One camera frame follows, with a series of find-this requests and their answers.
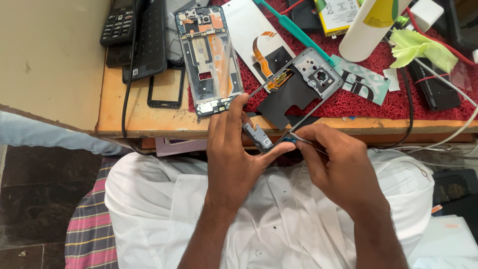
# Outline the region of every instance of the finger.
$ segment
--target finger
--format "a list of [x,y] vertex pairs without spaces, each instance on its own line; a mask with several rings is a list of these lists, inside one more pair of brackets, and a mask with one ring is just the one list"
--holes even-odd
[[207,150],[210,150],[213,144],[214,132],[216,131],[216,124],[218,119],[218,114],[212,115],[209,119],[209,127],[207,128]]
[[315,140],[323,145],[327,152],[337,152],[344,147],[348,140],[354,139],[343,132],[331,128],[326,124],[310,124],[295,132],[296,135],[306,140]]
[[236,96],[229,105],[226,122],[225,142],[229,145],[238,145],[241,138],[242,121],[244,114],[242,108],[249,100],[249,94],[243,93]]
[[224,143],[224,137],[226,134],[226,120],[228,118],[228,111],[224,111],[219,114],[216,123],[216,130],[214,131],[214,143],[216,145],[222,145]]
[[319,153],[312,145],[297,141],[295,146],[301,151],[307,167],[309,168],[310,178],[319,188],[327,182],[327,174]]
[[[246,124],[246,123],[249,123],[249,125],[251,127],[254,127],[254,125],[252,125],[252,121],[250,120],[249,116],[247,115],[247,113],[245,113],[244,111],[242,112],[242,124]],[[242,133],[241,133],[241,141],[248,141],[250,140],[249,139],[249,136],[247,135],[246,131],[242,130]]]
[[269,151],[266,154],[256,155],[256,158],[260,163],[262,163],[266,167],[269,164],[271,164],[271,162],[273,162],[280,155],[293,150],[295,150],[294,143],[280,142],[271,151]]
[[250,120],[250,117],[244,111],[241,113],[241,120],[243,124],[249,123],[251,127],[254,127],[252,125],[252,121]]

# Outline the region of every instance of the wooden table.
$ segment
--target wooden table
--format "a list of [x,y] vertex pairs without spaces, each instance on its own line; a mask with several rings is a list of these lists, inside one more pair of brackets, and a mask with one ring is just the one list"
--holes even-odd
[[[177,99],[181,71],[168,69],[157,75],[154,80],[153,99]],[[207,137],[209,118],[198,119],[194,112],[188,111],[188,83],[185,78],[183,100],[179,109],[162,109],[148,107],[146,100],[149,80],[134,82],[128,102],[126,129],[128,137],[175,137],[199,139]],[[121,68],[107,68],[103,76],[103,88],[99,110],[96,136],[103,138],[121,137],[121,112],[126,85],[121,82]],[[262,116],[253,117],[269,136],[282,135]],[[349,135],[387,135],[403,134],[408,129],[408,120],[390,120],[369,117],[321,118],[316,123],[325,123]],[[464,121],[427,121],[415,120],[413,133],[437,134],[454,132],[463,126]],[[473,121],[464,133],[478,133],[478,121]]]

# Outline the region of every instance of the white cloth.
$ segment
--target white cloth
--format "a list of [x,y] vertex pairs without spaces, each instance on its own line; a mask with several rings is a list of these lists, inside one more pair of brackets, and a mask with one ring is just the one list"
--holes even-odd
[[[374,168],[390,202],[398,239],[409,255],[430,219],[432,173],[397,151],[369,150],[368,155],[377,163]],[[206,190],[205,162],[137,154],[118,161],[106,181],[105,203],[119,267],[176,268]],[[269,168],[227,232],[221,268],[355,268],[353,227],[349,215],[311,183],[304,163]]]

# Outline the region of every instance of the feature phone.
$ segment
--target feature phone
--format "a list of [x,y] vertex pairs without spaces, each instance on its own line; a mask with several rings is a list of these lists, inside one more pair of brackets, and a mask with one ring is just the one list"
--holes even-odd
[[133,41],[133,2],[136,4],[136,22],[141,25],[147,0],[113,0],[101,32],[103,47],[130,45]]

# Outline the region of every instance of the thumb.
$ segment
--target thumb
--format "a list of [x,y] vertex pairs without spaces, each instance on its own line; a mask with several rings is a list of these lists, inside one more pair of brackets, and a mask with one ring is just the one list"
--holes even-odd
[[280,155],[295,150],[294,143],[291,142],[280,142],[277,146],[275,146],[271,151],[266,154],[258,155],[258,159],[262,162],[265,166],[268,166],[273,162],[277,157]]
[[309,144],[302,141],[296,142],[297,148],[301,151],[307,167],[309,168],[310,178],[312,183],[320,188],[327,180],[327,174],[324,169],[324,164],[316,149]]

